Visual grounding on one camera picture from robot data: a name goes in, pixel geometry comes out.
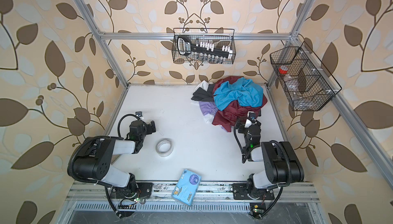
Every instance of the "purple circle label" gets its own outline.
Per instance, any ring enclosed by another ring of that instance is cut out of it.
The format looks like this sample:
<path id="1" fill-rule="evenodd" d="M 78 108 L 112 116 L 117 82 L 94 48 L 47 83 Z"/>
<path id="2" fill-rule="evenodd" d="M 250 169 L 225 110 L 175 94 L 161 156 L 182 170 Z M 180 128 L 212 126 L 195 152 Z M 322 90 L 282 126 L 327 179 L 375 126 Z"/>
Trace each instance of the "purple circle label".
<path id="1" fill-rule="evenodd" d="M 190 183 L 195 185 L 199 182 L 199 177 L 196 174 L 191 175 L 190 177 Z"/>

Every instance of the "black mounting plate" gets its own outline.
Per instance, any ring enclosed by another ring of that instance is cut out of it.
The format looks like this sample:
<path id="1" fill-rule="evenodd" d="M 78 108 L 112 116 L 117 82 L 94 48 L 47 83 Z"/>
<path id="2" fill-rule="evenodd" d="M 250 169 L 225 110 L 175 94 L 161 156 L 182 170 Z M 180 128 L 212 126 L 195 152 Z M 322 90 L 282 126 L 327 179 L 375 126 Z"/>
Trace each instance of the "black mounting plate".
<path id="1" fill-rule="evenodd" d="M 247 184 L 246 183 L 234 183 L 232 184 L 233 198 L 235 200 L 262 200 L 265 195 L 265 200 L 274 200 L 274 194 L 266 192 L 265 190 L 259 190 L 261 197 L 258 199 L 252 199 L 248 196 Z"/>
<path id="2" fill-rule="evenodd" d="M 139 194 L 139 198 L 150 198 L 151 192 L 152 192 L 152 188 L 153 188 L 153 183 L 141 183 L 141 182 L 137 182 L 136 183 L 138 185 L 138 192 L 140 190 L 140 194 Z M 116 189 L 116 199 L 123 199 L 125 198 L 125 195 L 121 192 L 118 191 Z"/>

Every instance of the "maroon cloth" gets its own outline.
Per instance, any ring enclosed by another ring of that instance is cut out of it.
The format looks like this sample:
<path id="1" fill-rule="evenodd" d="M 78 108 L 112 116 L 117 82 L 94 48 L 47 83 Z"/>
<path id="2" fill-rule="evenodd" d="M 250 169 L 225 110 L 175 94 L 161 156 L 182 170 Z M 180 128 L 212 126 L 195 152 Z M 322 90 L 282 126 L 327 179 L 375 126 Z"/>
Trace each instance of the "maroon cloth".
<path id="1" fill-rule="evenodd" d="M 241 76 L 229 76 L 225 79 L 220 79 L 214 86 L 213 94 L 222 83 L 229 81 L 230 84 L 235 83 Z M 223 128 L 231 132 L 231 126 L 234 126 L 238 118 L 246 117 L 249 111 L 259 114 L 261 108 L 268 102 L 268 99 L 263 95 L 262 106 L 251 107 L 251 106 L 240 106 L 237 100 L 233 100 L 223 111 L 217 111 L 212 122 L 213 125 L 221 125 Z"/>

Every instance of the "purple cloth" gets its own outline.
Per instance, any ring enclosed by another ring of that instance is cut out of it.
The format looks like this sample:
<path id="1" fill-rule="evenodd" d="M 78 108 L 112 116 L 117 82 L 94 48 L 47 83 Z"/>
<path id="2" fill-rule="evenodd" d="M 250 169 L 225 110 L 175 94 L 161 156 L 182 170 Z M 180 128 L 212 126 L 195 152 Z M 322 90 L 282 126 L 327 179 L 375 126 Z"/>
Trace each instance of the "purple cloth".
<path id="1" fill-rule="evenodd" d="M 214 116 L 219 110 L 214 102 L 200 101 L 199 108 L 203 115 L 212 114 Z"/>

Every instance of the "blue tissue package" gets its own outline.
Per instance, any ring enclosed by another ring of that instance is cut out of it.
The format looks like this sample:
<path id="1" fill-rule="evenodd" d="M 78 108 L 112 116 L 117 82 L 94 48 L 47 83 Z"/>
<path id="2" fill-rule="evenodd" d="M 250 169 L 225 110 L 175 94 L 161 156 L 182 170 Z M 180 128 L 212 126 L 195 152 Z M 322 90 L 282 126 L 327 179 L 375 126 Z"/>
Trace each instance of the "blue tissue package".
<path id="1" fill-rule="evenodd" d="M 185 169 L 172 192 L 172 197 L 181 203 L 191 206 L 200 180 L 200 175 Z"/>

